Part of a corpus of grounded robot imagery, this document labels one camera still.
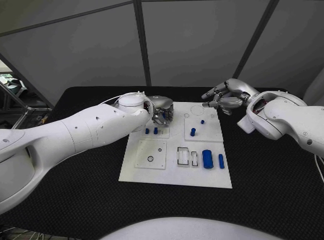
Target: gray partition panel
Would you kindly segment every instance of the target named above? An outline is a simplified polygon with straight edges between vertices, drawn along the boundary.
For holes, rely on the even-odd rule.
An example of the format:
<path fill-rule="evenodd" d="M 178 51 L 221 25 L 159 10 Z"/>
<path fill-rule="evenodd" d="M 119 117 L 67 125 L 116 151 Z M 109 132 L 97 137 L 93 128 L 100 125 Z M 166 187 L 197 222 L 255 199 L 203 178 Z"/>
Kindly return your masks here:
<path fill-rule="evenodd" d="M 0 0 L 0 33 L 127 0 Z"/>
<path fill-rule="evenodd" d="M 302 97 L 324 67 L 324 1 L 281 0 L 239 79 Z"/>
<path fill-rule="evenodd" d="M 132 4 L 0 37 L 0 54 L 52 105 L 74 86 L 145 85 Z"/>
<path fill-rule="evenodd" d="M 233 76 L 268 0 L 143 2 L 152 86 Z"/>

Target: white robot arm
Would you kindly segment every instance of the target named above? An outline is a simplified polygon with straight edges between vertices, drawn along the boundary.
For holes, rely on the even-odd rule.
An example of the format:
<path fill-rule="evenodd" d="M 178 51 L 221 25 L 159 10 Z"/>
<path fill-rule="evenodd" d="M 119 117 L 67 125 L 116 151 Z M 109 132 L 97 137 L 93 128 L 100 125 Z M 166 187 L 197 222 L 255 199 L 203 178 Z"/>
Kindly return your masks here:
<path fill-rule="evenodd" d="M 0 214 L 29 196 L 49 169 L 69 156 L 104 146 L 143 129 L 149 119 L 172 120 L 172 100 L 123 96 L 113 107 L 93 106 L 68 118 L 29 129 L 0 129 Z"/>
<path fill-rule="evenodd" d="M 289 134 L 301 148 L 324 158 L 324 106 L 307 106 L 305 102 L 287 92 L 259 93 L 233 78 L 217 85 L 203 98 L 211 95 L 214 100 L 206 102 L 204 107 L 220 107 L 229 115 L 230 109 L 247 107 L 246 116 L 237 122 L 246 133 L 258 130 L 274 140 Z"/>

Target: black table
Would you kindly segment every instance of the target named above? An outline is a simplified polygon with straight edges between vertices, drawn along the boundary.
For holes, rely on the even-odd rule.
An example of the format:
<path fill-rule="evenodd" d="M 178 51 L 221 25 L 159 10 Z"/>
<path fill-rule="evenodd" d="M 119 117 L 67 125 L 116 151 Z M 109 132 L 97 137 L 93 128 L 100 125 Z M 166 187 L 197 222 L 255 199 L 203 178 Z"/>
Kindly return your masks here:
<path fill-rule="evenodd" d="M 48 122 L 138 90 L 177 102 L 200 102 L 208 88 L 72 87 Z M 246 134 L 236 125 L 243 115 L 243 108 L 232 116 L 219 113 L 233 189 L 119 182 L 124 137 L 62 162 L 23 203 L 0 216 L 0 223 L 94 240 L 135 222 L 182 216 L 221 220 L 284 239 L 324 239 L 324 191 L 314 156 L 288 135 L 274 141 L 256 131 Z"/>

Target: blue block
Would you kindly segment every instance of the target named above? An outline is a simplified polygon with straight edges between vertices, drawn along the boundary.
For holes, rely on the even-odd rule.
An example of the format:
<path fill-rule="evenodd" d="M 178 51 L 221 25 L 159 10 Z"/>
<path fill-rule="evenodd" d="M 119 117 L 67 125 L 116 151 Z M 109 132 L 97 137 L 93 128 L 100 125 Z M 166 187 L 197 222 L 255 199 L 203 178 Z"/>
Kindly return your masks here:
<path fill-rule="evenodd" d="M 223 155 L 219 155 L 219 160 L 220 160 L 220 169 L 224 169 L 224 160 L 223 160 Z"/>
<path fill-rule="evenodd" d="M 211 169 L 214 167 L 213 153 L 210 150 L 203 151 L 203 164 L 206 169 Z"/>
<path fill-rule="evenodd" d="M 195 128 L 191 129 L 191 136 L 194 137 L 195 135 Z"/>

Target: white platform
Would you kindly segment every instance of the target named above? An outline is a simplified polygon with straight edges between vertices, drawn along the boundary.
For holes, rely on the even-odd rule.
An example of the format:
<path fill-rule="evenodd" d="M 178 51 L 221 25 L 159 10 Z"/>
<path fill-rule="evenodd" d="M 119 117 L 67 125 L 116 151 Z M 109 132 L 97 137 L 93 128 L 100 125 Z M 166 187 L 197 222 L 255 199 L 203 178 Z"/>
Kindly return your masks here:
<path fill-rule="evenodd" d="M 217 111 L 203 108 L 200 102 L 174 102 L 174 121 L 169 127 L 164 129 L 153 122 L 149 122 L 146 127 L 149 134 L 142 130 L 129 135 L 119 181 L 230 189 Z M 155 127 L 159 129 L 158 134 L 153 134 Z M 190 136 L 191 128 L 197 129 L 194 137 Z M 188 166 L 178 167 L 178 147 L 188 148 Z M 213 152 L 211 169 L 203 167 L 203 150 Z M 191 152 L 197 152 L 198 167 L 193 167 Z M 224 157 L 224 169 L 220 169 L 219 154 Z M 148 161 L 149 156 L 153 156 L 153 161 Z"/>

